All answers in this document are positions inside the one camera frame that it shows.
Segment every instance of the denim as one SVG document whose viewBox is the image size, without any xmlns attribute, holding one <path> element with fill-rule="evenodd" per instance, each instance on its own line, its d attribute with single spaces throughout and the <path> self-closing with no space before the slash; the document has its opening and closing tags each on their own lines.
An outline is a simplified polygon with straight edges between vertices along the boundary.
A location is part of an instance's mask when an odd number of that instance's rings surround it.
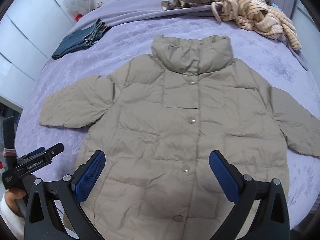
<svg viewBox="0 0 320 240">
<path fill-rule="evenodd" d="M 94 25 L 84 30 L 77 30 L 74 33 L 64 37 L 56 51 L 52 54 L 53 59 L 62 58 L 68 53 L 91 47 L 100 40 L 103 35 L 111 29 L 103 21 L 97 19 Z"/>
</svg>

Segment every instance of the wall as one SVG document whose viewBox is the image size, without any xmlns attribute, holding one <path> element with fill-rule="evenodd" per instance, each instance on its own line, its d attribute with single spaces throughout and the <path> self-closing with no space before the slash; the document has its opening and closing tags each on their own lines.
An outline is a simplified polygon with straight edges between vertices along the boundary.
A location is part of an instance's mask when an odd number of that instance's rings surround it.
<svg viewBox="0 0 320 240">
<path fill-rule="evenodd" d="M 320 88 L 320 32 L 300 0 L 297 0 L 292 23 L 297 29 L 308 67 Z"/>
</svg>

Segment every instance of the snap button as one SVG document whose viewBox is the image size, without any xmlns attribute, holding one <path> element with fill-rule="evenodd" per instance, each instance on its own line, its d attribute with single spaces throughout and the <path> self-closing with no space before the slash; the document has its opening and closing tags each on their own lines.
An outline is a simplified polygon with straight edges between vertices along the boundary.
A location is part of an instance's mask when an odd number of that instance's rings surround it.
<svg viewBox="0 0 320 240">
<path fill-rule="evenodd" d="M 182 170 L 183 170 L 184 172 L 188 172 L 188 171 L 190 171 L 190 166 L 189 166 L 189 165 L 183 165 L 183 166 L 182 166 Z"/>
<path fill-rule="evenodd" d="M 190 116 L 189 118 L 188 118 L 188 122 L 189 123 L 194 123 L 196 121 L 196 119 L 194 119 L 192 116 Z"/>
<path fill-rule="evenodd" d="M 183 222 L 183 221 L 185 221 L 186 219 L 185 219 L 183 216 L 178 215 L 178 216 L 175 216 L 175 217 L 173 218 L 173 220 L 176 221 L 176 222 Z"/>
</svg>

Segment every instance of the white sleeve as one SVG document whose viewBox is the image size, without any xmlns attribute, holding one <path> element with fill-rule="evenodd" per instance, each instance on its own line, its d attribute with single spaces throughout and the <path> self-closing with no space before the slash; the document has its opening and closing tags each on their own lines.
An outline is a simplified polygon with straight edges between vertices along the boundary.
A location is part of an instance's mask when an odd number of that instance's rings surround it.
<svg viewBox="0 0 320 240">
<path fill-rule="evenodd" d="M 0 202 L 0 215 L 14 236 L 18 240 L 24 240 L 24 218 L 18 217 L 11 211 L 4 200 L 4 195 Z"/>
</svg>

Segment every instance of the jacket collar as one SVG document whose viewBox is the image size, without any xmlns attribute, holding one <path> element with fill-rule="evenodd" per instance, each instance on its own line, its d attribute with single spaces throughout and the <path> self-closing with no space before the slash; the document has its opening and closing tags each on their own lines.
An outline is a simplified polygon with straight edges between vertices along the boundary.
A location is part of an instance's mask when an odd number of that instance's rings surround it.
<svg viewBox="0 0 320 240">
<path fill-rule="evenodd" d="M 184 40 L 155 36 L 152 53 L 173 72 L 198 75 L 219 71 L 233 63 L 233 52 L 227 36 L 210 36 L 202 40 Z"/>
</svg>

